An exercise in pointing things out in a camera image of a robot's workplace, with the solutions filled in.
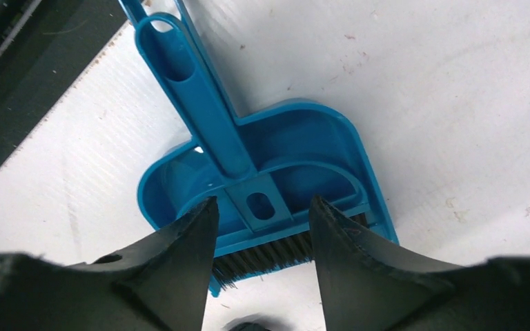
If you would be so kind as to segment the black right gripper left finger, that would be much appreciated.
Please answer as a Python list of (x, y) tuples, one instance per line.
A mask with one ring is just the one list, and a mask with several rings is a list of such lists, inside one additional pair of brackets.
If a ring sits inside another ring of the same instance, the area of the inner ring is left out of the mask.
[(91, 264), (0, 254), (0, 330), (200, 330), (218, 222), (208, 198)]

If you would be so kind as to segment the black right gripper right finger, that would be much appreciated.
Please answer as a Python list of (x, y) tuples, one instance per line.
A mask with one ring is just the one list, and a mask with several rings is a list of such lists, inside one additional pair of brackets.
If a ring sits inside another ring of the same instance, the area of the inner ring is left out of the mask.
[(530, 257), (472, 266), (432, 259), (321, 197), (309, 223), (328, 330), (530, 330)]

